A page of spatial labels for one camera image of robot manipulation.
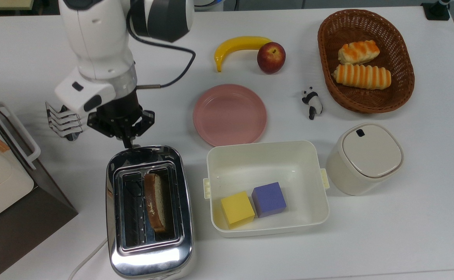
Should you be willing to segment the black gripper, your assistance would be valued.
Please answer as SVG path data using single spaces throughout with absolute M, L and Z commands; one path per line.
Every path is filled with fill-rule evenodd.
M 87 124 L 109 138 L 121 140 L 125 148 L 133 148 L 133 140 L 155 123 L 155 113 L 152 110 L 138 110 L 139 108 L 138 96 L 133 90 L 122 98 L 98 107 L 95 114 L 88 115 Z M 129 130 L 129 125 L 122 122 L 130 119 L 132 114 Z

